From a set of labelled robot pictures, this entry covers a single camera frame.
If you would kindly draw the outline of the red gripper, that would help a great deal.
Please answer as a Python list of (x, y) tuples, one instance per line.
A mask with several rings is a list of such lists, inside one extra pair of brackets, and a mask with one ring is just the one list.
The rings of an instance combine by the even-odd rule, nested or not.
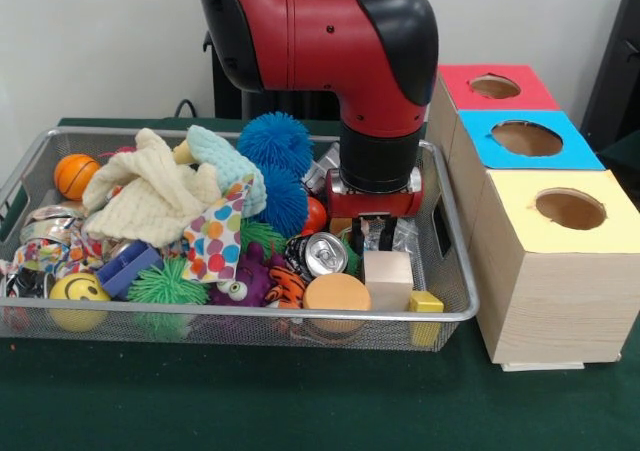
[(340, 177), (339, 169), (332, 168), (326, 174), (328, 215), (331, 218), (353, 218), (351, 222), (350, 246), (357, 255), (364, 251), (365, 236), (361, 216), (382, 216), (384, 226), (379, 237), (379, 251), (391, 251), (395, 233), (395, 218), (412, 217), (417, 214), (423, 196), (422, 173), (414, 167), (407, 185), (394, 193), (363, 193), (349, 187)]

